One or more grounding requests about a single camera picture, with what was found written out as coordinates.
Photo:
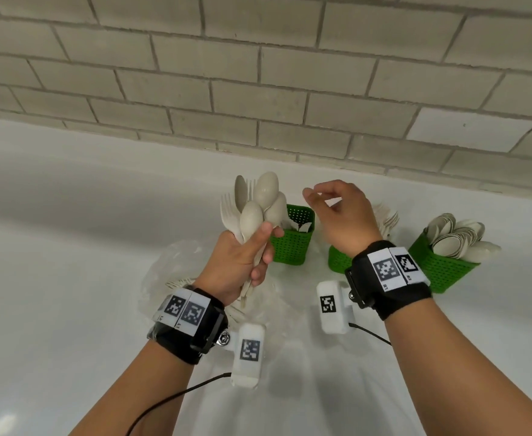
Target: forearm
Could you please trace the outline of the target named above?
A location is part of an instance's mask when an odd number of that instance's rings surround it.
[[[193,366],[149,341],[70,436],[124,436],[147,408],[187,388]],[[172,434],[183,397],[146,415],[132,436]]]
[[[432,299],[398,310],[385,326],[428,435],[532,436],[532,401]]]

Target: perforated basket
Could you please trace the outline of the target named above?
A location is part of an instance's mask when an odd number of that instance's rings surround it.
[[[270,237],[274,246],[274,261],[299,266],[306,260],[306,251],[314,231],[314,211],[307,206],[286,205],[288,216],[299,225],[312,222],[307,233],[284,230],[284,237]]]
[[[417,238],[409,253],[430,279],[432,292],[435,293],[446,292],[450,286],[479,265],[434,254],[424,233]]]
[[[351,267],[352,264],[351,257],[346,254],[343,254],[341,251],[336,249],[334,246],[329,248],[329,268],[331,271],[338,272],[339,274],[344,274],[348,267]]]

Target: green plastic basket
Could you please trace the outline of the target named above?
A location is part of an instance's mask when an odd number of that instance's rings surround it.
[[[341,251],[331,245],[329,248],[329,268],[339,274],[344,274],[348,267],[352,264],[351,257],[343,254]]]
[[[479,265],[434,254],[424,233],[417,238],[409,253],[430,279],[432,292],[435,293],[446,292],[450,286]]]
[[[314,211],[308,206],[286,205],[288,216],[299,225],[312,222],[307,233],[284,230],[284,237],[270,237],[274,246],[274,261],[299,266],[306,260],[306,251],[314,231]]]

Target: person's right arm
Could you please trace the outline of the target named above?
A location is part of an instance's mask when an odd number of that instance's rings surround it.
[[[319,183],[303,195],[327,241],[350,257],[381,240],[371,204],[352,183]],[[326,200],[341,197],[329,207]],[[532,436],[532,401],[444,315],[433,299],[391,314],[385,326],[429,436]]]

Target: qr code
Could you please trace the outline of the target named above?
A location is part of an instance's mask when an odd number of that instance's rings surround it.
[[[413,272],[418,270],[415,262],[409,254],[396,255],[395,259],[399,262],[401,269],[403,269],[404,272]]]
[[[185,304],[185,299],[178,297],[177,295],[174,295],[171,297],[171,300],[169,300],[169,304],[165,308],[165,313],[168,313],[169,315],[173,315],[174,317],[179,316],[179,312],[181,312],[181,308]]]
[[[377,271],[377,275],[381,281],[389,280],[391,278],[399,277],[401,274],[393,259],[385,259],[380,262],[373,263],[373,267]]]
[[[335,297],[333,295],[321,297],[321,310],[322,313],[337,311],[337,307],[335,305]]]
[[[242,339],[240,359],[257,361],[260,356],[260,341],[256,339]]]
[[[189,324],[198,325],[201,319],[203,318],[203,313],[205,308],[203,306],[197,305],[193,302],[189,302],[185,306],[183,315],[181,315],[180,321],[188,322]]]

